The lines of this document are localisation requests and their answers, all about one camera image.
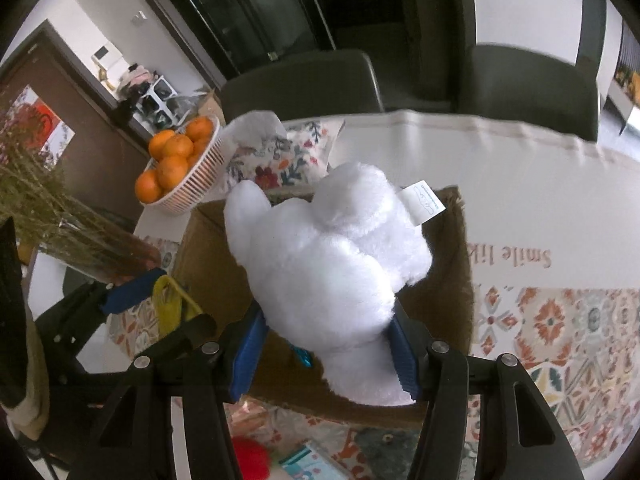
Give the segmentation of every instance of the blue gripper pad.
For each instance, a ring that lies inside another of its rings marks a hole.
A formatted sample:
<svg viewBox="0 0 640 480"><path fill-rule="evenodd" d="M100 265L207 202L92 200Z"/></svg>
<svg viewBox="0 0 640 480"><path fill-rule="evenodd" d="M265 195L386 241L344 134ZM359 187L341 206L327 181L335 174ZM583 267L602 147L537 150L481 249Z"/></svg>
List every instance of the blue gripper pad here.
<svg viewBox="0 0 640 480"><path fill-rule="evenodd" d="M156 280L165 274L165 270L156 267L124 285L112 288L100 310L106 315L119 314L136 306L151 296Z"/></svg>
<svg viewBox="0 0 640 480"><path fill-rule="evenodd" d="M386 336L389 339L394 367L402 389L409 393L413 400L419 400L422 387L418 378L418 359L409 345L397 314L391 320Z"/></svg>
<svg viewBox="0 0 640 480"><path fill-rule="evenodd" d="M269 327L264 320L264 314L258 308L246 329L232 364L229 395L234 402L238 402L240 396L249 391L268 332Z"/></svg>

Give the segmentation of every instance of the wooden door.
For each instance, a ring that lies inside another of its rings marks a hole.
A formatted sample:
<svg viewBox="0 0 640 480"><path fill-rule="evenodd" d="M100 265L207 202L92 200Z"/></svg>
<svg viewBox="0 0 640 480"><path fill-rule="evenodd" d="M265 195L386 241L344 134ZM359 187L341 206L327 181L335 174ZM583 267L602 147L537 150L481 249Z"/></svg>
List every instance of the wooden door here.
<svg viewBox="0 0 640 480"><path fill-rule="evenodd" d="M134 183L148 155L111 123L50 49L50 44L36 42L24 50L0 82L0 105L8 107L30 86L75 133L59 161L70 193L136 222L142 206Z"/></svg>

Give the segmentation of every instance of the white plastic basket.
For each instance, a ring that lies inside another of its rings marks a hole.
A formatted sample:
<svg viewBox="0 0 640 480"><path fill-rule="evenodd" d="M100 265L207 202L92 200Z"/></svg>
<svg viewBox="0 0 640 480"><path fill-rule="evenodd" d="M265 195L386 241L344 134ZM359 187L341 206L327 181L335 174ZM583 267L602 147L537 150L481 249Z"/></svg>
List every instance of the white plastic basket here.
<svg viewBox="0 0 640 480"><path fill-rule="evenodd" d="M220 132L220 121L216 116L208 116L214 123L213 135L204 150L200 160L196 162L187 173L182 182L173 188L160 200L146 207L157 207L170 215L181 215L190 211L198 205L202 197L209 191L218 179L218 175L225 169L224 157L222 155L222 137ZM146 165L150 170L156 166L156 160L151 159Z"/></svg>

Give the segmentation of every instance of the mandarin orange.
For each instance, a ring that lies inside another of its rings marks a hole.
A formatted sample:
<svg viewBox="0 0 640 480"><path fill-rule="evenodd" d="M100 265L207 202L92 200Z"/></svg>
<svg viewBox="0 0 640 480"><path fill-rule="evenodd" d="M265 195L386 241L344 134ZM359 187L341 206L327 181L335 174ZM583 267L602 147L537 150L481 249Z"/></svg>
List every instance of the mandarin orange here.
<svg viewBox="0 0 640 480"><path fill-rule="evenodd" d="M210 140L210 137L203 137L200 140L196 140L196 142L193 143L193 155L202 155L206 151Z"/></svg>
<svg viewBox="0 0 640 480"><path fill-rule="evenodd" d="M193 142L191 142L189 137L184 135L171 137L164 145L164 148L162 148L162 158L174 155L187 158L191 156L191 153L193 153Z"/></svg>
<svg viewBox="0 0 640 480"><path fill-rule="evenodd" d="M187 164L189 165L189 169L193 168L196 165L196 162L200 160L200 155L194 153L187 159Z"/></svg>
<svg viewBox="0 0 640 480"><path fill-rule="evenodd" d="M189 164L183 156L170 155L160 161L157 170L160 186L164 190L171 191L189 173Z"/></svg>
<svg viewBox="0 0 640 480"><path fill-rule="evenodd" d="M187 124L184 134L193 142L205 137L210 137L213 133L213 121L205 116L196 117Z"/></svg>
<svg viewBox="0 0 640 480"><path fill-rule="evenodd" d="M136 179L136 197L143 204L151 204L160 200L164 193L158 182L158 172L156 170L146 170Z"/></svg>
<svg viewBox="0 0 640 480"><path fill-rule="evenodd" d="M156 133L149 141L149 155L155 160L162 159L162 149L166 142L175 135L173 130L162 130Z"/></svg>

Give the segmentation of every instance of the red pom pom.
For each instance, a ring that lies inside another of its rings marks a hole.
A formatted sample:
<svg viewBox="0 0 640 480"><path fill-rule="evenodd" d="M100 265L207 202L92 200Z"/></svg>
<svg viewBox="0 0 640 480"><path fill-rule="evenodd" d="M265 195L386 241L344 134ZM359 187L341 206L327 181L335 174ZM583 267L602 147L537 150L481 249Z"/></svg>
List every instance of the red pom pom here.
<svg viewBox="0 0 640 480"><path fill-rule="evenodd" d="M267 480L270 474L269 452L255 440L243 436L231 439L244 480Z"/></svg>

